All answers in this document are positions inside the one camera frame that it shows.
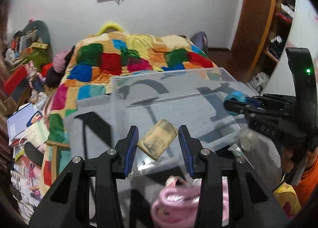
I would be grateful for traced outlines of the person's right hand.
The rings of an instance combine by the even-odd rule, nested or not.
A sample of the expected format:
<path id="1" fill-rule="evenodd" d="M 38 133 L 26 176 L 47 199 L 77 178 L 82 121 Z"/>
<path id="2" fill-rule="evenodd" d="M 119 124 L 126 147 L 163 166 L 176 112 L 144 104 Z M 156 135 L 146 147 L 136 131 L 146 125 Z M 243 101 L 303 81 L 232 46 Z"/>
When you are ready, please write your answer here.
<path id="1" fill-rule="evenodd" d="M 282 171 L 284 173 L 289 173 L 294 167 L 294 163 L 292 161 L 293 151 L 285 147 L 282 147 L 281 150 L 282 150 L 281 151 Z M 313 152 L 308 151 L 307 156 L 308 156 L 308 160 L 307 160 L 307 165 L 305 170 L 309 170 L 314 165 L 317 158 L 317 148 L 315 148 L 315 151 Z"/>

